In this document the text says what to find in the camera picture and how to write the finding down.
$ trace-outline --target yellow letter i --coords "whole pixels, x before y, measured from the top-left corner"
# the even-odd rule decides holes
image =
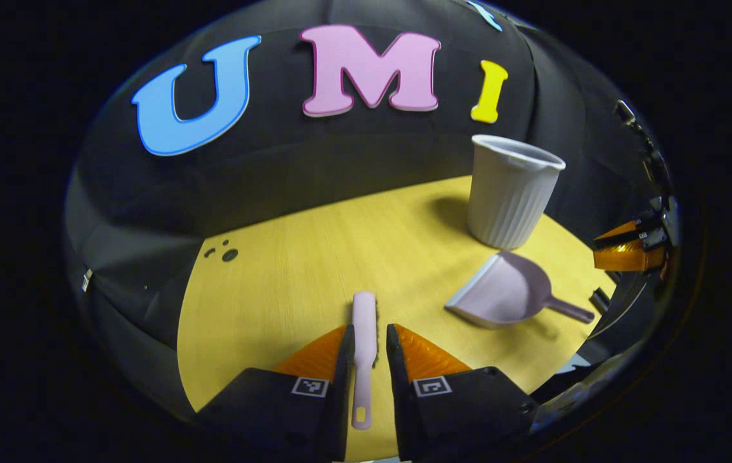
[[[500,90],[503,87],[503,81],[509,78],[509,73],[501,65],[496,62],[483,61],[480,67],[486,73],[486,79],[483,80],[483,90],[480,91],[480,101],[477,106],[471,109],[471,118],[485,123],[495,123],[497,121],[497,102],[500,100]]]

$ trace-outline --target yellow table surface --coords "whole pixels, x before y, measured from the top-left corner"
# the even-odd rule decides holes
[[[545,309],[526,322],[484,329],[446,311],[445,302],[497,252],[468,232],[470,188],[471,176],[413,185],[204,240],[177,335],[180,375],[193,408],[203,408],[242,370],[270,369],[351,323],[349,304],[358,291],[377,295],[380,346],[372,370],[372,427],[349,425],[347,461],[398,453],[387,323],[421,334],[472,368],[496,366],[527,393],[540,387],[571,359],[600,315],[584,325]],[[205,258],[211,248],[216,252]],[[239,254],[224,262],[229,249]],[[546,270],[554,296],[593,313],[591,293],[614,291],[614,282],[594,268],[591,250],[546,215],[515,252]]]

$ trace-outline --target white plastic cup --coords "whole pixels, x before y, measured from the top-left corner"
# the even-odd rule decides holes
[[[474,135],[469,231],[511,250],[530,237],[566,162],[547,150],[494,135]]]

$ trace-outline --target small label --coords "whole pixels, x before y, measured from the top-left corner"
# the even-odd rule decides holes
[[[307,395],[310,397],[325,397],[327,390],[327,380],[299,377],[292,388],[292,394]]]
[[[418,397],[450,394],[451,387],[449,387],[449,382],[445,380],[445,376],[437,376],[436,378],[415,380],[415,392]]]

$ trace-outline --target letter m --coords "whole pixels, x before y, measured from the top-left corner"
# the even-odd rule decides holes
[[[343,73],[357,88],[369,108],[380,105],[391,81],[398,75],[397,91],[389,103],[402,111],[433,111],[434,53],[440,42],[425,35],[404,32],[383,55],[353,26],[333,24],[306,29],[300,38],[314,47],[314,94],[303,104],[310,117],[343,114],[354,99],[343,92]]]

